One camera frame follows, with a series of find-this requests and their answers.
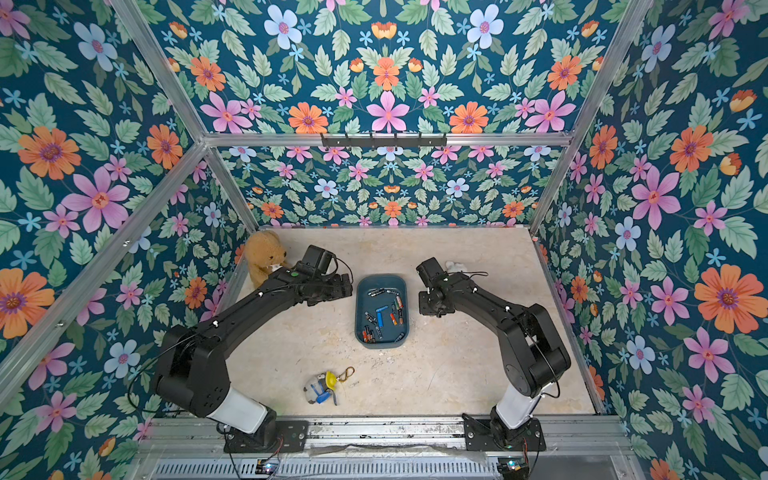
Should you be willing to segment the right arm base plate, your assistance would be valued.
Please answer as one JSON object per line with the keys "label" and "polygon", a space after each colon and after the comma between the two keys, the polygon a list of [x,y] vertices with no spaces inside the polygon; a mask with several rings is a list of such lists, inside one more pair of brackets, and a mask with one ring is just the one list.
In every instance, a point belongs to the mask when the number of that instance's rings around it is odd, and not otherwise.
{"label": "right arm base plate", "polygon": [[468,451],[542,452],[546,441],[541,423],[530,418],[517,429],[508,428],[499,418],[461,416],[465,446]]}

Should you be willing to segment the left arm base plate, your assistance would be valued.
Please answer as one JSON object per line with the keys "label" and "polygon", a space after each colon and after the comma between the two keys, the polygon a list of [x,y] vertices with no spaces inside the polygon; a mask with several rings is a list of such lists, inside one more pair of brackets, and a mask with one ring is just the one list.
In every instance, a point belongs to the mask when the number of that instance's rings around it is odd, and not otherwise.
{"label": "left arm base plate", "polygon": [[297,453],[305,448],[309,423],[302,420],[271,420],[255,433],[231,429],[224,434],[228,454]]}

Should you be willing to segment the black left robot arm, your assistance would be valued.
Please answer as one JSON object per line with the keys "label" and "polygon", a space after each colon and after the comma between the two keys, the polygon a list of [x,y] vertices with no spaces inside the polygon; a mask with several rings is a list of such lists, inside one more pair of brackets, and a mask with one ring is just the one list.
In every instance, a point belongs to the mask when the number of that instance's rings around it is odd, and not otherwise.
{"label": "black left robot arm", "polygon": [[350,297],[349,274],[280,268],[251,294],[211,320],[175,326],[163,339],[151,388],[163,400],[246,435],[276,435],[276,413],[232,386],[227,359],[272,318],[300,304]]}

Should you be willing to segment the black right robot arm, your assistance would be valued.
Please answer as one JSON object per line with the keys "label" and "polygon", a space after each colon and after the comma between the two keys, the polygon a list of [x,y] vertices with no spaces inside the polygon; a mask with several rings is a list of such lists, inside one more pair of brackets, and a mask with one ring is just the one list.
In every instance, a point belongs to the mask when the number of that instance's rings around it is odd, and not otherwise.
{"label": "black right robot arm", "polygon": [[496,335],[509,386],[491,417],[503,432],[522,428],[542,397],[559,395],[559,380],[571,367],[548,311],[539,304],[508,302],[479,286],[471,275],[444,270],[436,258],[423,261],[416,271],[425,286],[419,293],[422,315],[464,313]]}

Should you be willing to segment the teal plastic storage box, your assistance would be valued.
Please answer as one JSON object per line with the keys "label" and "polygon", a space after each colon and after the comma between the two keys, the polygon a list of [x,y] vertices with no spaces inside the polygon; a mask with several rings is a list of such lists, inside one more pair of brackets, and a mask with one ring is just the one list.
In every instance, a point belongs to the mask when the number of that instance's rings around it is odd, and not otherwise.
{"label": "teal plastic storage box", "polygon": [[[376,309],[389,306],[383,324],[377,325]],[[410,332],[407,286],[393,274],[370,275],[357,287],[355,337],[369,349],[391,349],[402,345]]]}

